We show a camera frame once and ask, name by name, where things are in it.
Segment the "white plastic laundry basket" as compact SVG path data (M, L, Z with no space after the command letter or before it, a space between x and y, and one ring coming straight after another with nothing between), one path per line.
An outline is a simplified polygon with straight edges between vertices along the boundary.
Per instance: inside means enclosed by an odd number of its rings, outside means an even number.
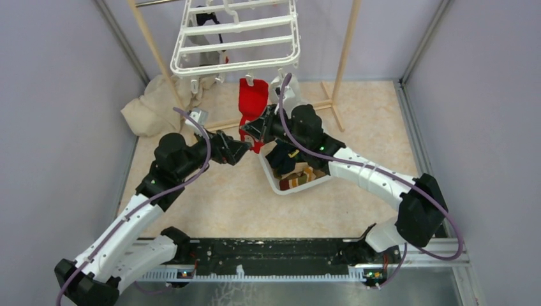
M323 171L309 166L299 149L281 141L263 145L258 158L272 190L278 195L304 191L331 179Z

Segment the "red plain sock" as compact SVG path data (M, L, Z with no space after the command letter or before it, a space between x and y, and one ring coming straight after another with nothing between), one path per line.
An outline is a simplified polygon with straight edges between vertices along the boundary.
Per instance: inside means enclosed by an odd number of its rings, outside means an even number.
M265 110L269 99L269 84L265 80L253 79L253 85L248 84L247 78L239 79L239 104L241 113L239 122L239 136L241 141L250 144L250 150L255 154L260 153L263 143L250 136L241 129L245 123L259 118Z

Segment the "navy buckle christmas sock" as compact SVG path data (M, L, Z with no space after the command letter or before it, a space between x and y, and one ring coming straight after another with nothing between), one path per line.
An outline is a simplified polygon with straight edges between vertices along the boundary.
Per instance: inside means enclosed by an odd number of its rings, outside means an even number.
M274 174L280 177L299 173L308 167L298 148L279 140L265 158Z

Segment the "white plastic sock hanger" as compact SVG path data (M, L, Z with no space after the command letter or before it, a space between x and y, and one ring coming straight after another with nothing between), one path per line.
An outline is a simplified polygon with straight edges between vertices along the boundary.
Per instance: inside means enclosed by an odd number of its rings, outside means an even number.
M297 68L300 54L296 1L186 1L170 70L252 85L259 70Z

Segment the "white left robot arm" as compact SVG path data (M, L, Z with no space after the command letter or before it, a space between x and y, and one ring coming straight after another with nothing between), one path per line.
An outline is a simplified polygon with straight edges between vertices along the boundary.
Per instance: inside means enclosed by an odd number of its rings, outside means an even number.
M158 265L187 262L190 238L175 227L139 251L127 254L127 250L208 169L210 161L235 165L249 149L249 143L222 131L204 130L191 146L179 133L162 136L148 174L125 209L83 253L56 265L61 287L56 304L65 296L76 305L114 305L125 289Z

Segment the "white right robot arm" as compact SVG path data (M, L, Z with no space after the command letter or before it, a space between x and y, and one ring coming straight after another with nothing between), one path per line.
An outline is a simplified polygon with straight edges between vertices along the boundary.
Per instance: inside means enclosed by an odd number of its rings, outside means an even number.
M412 177L362 157L329 135L311 105L293 109L292 115L269 105L259 118L241 125L254 139L280 140L300 150L316 170L357 184L397 211L397 216L370 228L359 245L361 258L377 262L388 248L409 243L423 248L437 232L448 212L438 181L430 174Z

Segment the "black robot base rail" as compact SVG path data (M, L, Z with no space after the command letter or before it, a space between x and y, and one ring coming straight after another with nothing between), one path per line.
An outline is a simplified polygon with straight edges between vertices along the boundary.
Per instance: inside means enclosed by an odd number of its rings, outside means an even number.
M453 238L434 238L427 253L414 246L391 247L373 259L358 256L348 238L196 238L188 257L149 270L139 282L361 282L383 284L400 268L455 268L470 264L466 252L452 261Z

